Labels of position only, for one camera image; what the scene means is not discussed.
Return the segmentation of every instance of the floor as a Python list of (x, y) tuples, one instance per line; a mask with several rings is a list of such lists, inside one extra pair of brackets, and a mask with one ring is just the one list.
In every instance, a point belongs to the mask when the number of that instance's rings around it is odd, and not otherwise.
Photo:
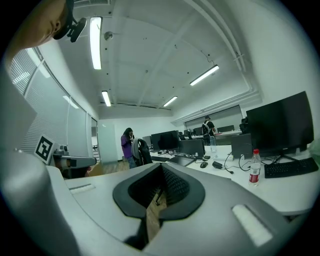
[[(117, 163), (110, 163), (110, 164), (104, 165), (103, 173), (112, 174), (116, 172), (127, 171), (129, 169), (130, 169), (129, 163), (127, 161), (126, 162), (121, 161)], [(146, 229), (147, 229), (149, 241), (151, 241), (160, 230), (160, 224), (158, 221), (159, 212), (167, 207), (165, 194), (163, 193), (160, 196), (158, 200), (159, 205), (156, 205), (157, 196), (158, 196), (158, 193), (154, 196), (152, 202), (146, 209)]]

